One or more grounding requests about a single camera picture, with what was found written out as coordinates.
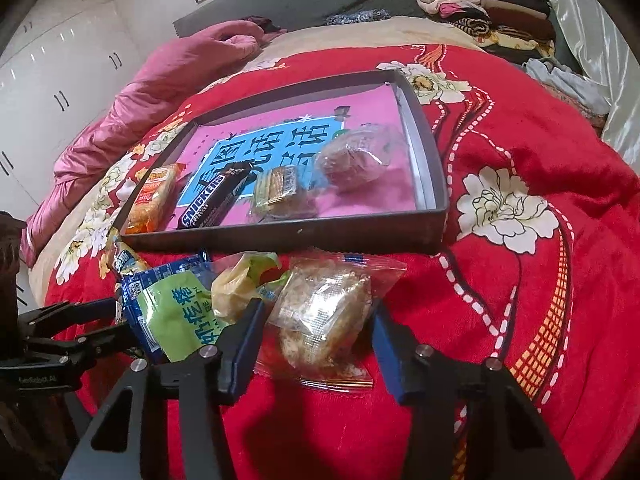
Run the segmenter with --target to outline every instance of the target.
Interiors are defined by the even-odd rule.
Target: white wardrobe
[[[40,0],[0,57],[0,210],[25,219],[53,165],[142,60],[113,0]]]

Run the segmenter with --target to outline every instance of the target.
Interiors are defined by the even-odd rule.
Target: blue sign
[[[301,166],[302,184],[308,186],[317,152],[343,128],[335,116],[304,117],[247,134],[219,140],[209,150],[178,199],[178,207],[188,206],[230,162],[248,161],[254,171],[264,173],[278,166]],[[241,196],[251,196],[255,184],[248,184]]]

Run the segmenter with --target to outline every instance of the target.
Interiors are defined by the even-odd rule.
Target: metal screw
[[[431,357],[433,355],[433,347],[429,345],[418,345],[415,348],[415,353],[422,358]]]
[[[489,368],[489,370],[491,370],[492,372],[497,372],[498,370],[502,369],[502,362],[496,357],[489,357],[484,362],[484,366]]]
[[[215,345],[204,345],[200,350],[198,350],[198,354],[200,357],[213,357],[218,353],[218,348]]]
[[[141,372],[146,368],[146,361],[144,359],[136,359],[130,364],[130,368],[134,372]]]

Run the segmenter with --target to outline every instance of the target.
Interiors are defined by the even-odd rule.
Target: beige blanket
[[[333,25],[288,32],[265,47],[256,61],[328,48],[437,43],[481,50],[471,36],[452,25],[435,23],[424,18],[400,16],[382,22]],[[39,305],[44,305],[49,277],[54,270],[56,260],[62,249],[76,234],[76,229],[82,223],[96,195],[97,186],[69,213],[60,229],[40,253],[33,269],[30,270],[31,290]]]

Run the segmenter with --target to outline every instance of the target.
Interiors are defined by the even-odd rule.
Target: snickers bar
[[[251,177],[249,162],[233,162],[209,182],[178,220],[178,229],[220,224]]]

